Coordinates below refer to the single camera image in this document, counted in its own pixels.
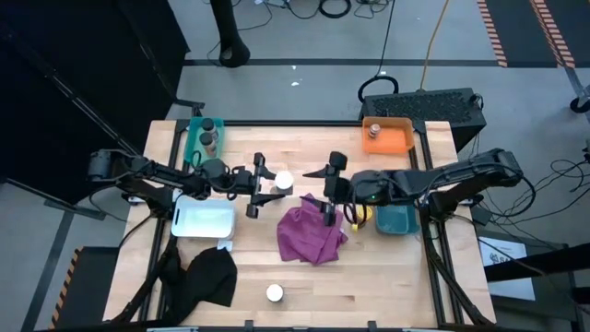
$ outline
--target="gray floor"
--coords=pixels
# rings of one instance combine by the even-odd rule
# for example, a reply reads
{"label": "gray floor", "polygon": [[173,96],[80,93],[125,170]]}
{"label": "gray floor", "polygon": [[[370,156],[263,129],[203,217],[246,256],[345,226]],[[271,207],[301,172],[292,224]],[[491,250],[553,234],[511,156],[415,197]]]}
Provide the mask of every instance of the gray floor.
{"label": "gray floor", "polygon": [[[300,15],[313,12],[315,1],[292,0]],[[329,3],[336,8],[339,3]],[[421,59],[428,45],[442,0],[397,0],[386,57]],[[210,8],[198,0],[171,0],[171,6],[188,41],[187,59],[205,59],[215,45],[217,30]],[[265,27],[242,33],[254,59],[352,58],[377,59],[383,47],[387,12],[373,20],[347,16],[339,20],[321,16],[301,21],[288,11],[272,8],[273,19]],[[262,23],[268,13],[251,0],[235,8],[239,27]],[[452,1],[434,44],[431,58],[493,60],[476,0]],[[187,66],[178,97],[204,101],[205,115],[226,119],[355,119],[360,103],[359,85],[373,76],[374,65],[263,65],[237,69]],[[401,91],[419,87],[421,67],[387,66],[388,75],[400,82]],[[590,83],[590,69],[576,70]],[[499,67],[431,67],[425,89],[471,87],[485,98],[488,126],[481,133],[479,149],[505,148],[514,152],[525,174],[535,182],[550,172],[555,159],[582,160],[581,149],[590,137],[585,116],[566,109],[574,97],[563,69],[505,69]],[[375,84],[367,93],[388,93],[391,87]],[[173,106],[168,118],[187,118],[189,111]],[[465,157],[469,148],[461,154]],[[523,217],[535,216],[566,206],[582,192],[570,193],[575,179],[560,179],[539,193],[537,202]],[[507,208],[525,190],[492,190],[494,201]],[[128,207],[116,190],[101,193],[98,203],[117,216]],[[523,229],[553,242],[587,242],[590,229],[584,224],[590,196],[584,196],[567,211],[524,223]],[[0,186],[0,247],[4,255],[0,270],[2,294],[10,301],[0,307],[0,325],[5,331],[20,330],[62,212],[45,207],[43,200],[10,184]],[[36,328],[49,325],[53,306],[64,280],[67,262],[81,245],[115,246],[124,225],[112,218],[96,221],[76,216],[65,248],[41,308]],[[578,283],[590,286],[590,275],[576,275]],[[562,331],[563,322],[498,311],[502,324],[536,330]]]}

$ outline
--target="wooden tabletop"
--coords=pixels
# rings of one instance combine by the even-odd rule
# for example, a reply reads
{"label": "wooden tabletop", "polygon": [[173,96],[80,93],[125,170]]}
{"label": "wooden tabletop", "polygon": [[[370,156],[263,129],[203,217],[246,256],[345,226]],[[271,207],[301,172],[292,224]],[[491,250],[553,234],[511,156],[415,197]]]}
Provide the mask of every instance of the wooden tabletop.
{"label": "wooden tabletop", "polygon": [[[170,157],[175,122],[155,121],[147,138],[145,156],[162,164]],[[434,167],[457,160],[448,123],[427,123]],[[177,168],[183,163],[186,141],[183,134]],[[236,230],[231,256],[238,267],[238,283],[230,308],[201,302],[185,319],[188,326],[334,326],[366,327],[374,320],[379,327],[435,327],[431,284],[420,233],[407,236],[378,234],[373,225],[353,232],[345,224],[348,242],[339,249],[339,260],[313,267],[299,261],[282,262],[277,247],[277,223],[285,212],[301,205],[299,195],[322,197],[324,181],[301,177],[325,166],[331,151],[348,156],[343,176],[362,170],[408,169],[404,155],[367,155],[360,146],[358,127],[226,127],[222,159],[230,166],[253,170],[255,152],[266,157],[271,172],[290,171],[295,179],[292,197],[260,208],[258,219],[245,216],[247,197],[236,206]],[[423,168],[419,138],[417,154]],[[271,183],[263,183],[268,192]],[[467,208],[457,214],[469,216]],[[125,231],[148,214],[145,206],[131,207]],[[168,241],[170,225],[162,239]],[[455,277],[471,301],[488,319],[495,321],[490,293],[479,256],[475,229],[461,219],[447,221],[447,236]],[[110,319],[121,312],[143,282],[156,229],[146,224],[122,248],[104,313]],[[180,238],[178,247],[187,268],[193,258],[217,242]],[[285,290],[284,300],[271,303],[266,288],[277,283]],[[440,279],[447,322],[453,322],[448,289]],[[149,319],[156,318],[160,284],[154,286]]]}

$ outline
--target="white paper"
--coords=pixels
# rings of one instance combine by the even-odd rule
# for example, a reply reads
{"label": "white paper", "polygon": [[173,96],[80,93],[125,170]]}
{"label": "white paper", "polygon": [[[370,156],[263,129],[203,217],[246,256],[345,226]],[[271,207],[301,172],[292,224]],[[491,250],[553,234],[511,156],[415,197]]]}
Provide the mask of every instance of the white paper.
{"label": "white paper", "polygon": [[[480,236],[479,239],[502,250],[512,258],[526,257],[526,247],[522,243],[496,240],[483,236]],[[506,255],[501,254],[484,243],[479,243],[479,250],[481,251],[481,259],[483,260],[484,267],[510,260]],[[533,280],[531,280],[531,278],[489,282],[488,288],[492,295],[529,301],[535,300],[535,291],[533,289]]]}
{"label": "white paper", "polygon": [[219,240],[218,241],[218,250],[225,249],[229,253],[231,253],[232,248],[233,248],[233,241],[229,241],[229,240]]}

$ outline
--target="purple towel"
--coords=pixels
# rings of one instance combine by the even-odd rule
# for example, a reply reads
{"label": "purple towel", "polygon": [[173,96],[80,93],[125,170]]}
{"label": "purple towel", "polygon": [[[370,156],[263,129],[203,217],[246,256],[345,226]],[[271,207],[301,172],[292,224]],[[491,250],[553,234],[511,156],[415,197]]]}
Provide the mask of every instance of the purple towel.
{"label": "purple towel", "polygon": [[300,259],[319,265],[338,259],[338,247],[348,237],[340,231],[342,212],[336,212],[336,224],[324,225],[319,208],[302,200],[301,207],[292,207],[278,223],[278,251],[283,261]]}

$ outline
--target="green tray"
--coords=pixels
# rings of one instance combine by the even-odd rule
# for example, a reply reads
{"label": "green tray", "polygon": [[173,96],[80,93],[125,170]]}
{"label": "green tray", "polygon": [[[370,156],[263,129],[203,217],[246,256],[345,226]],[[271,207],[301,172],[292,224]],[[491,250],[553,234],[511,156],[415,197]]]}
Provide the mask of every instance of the green tray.
{"label": "green tray", "polygon": [[203,120],[206,119],[204,117],[194,117],[191,119],[191,123],[189,124],[188,130],[188,139],[186,139],[186,145],[184,146],[184,161],[190,163],[191,165],[195,165],[198,161],[198,154],[195,154],[195,160],[193,160],[193,153],[195,151],[201,152],[201,163],[207,160],[219,158],[221,153],[223,152],[223,143],[225,139],[225,125],[223,124],[223,119],[219,118],[210,118],[213,120],[215,127],[218,129],[218,143],[217,143],[217,150],[215,157],[209,157],[205,152],[205,148],[199,142],[199,136],[203,134],[203,128],[201,128],[201,123]]}
{"label": "green tray", "polygon": [[413,206],[378,207],[375,220],[377,231],[382,234],[413,234],[420,229]]}

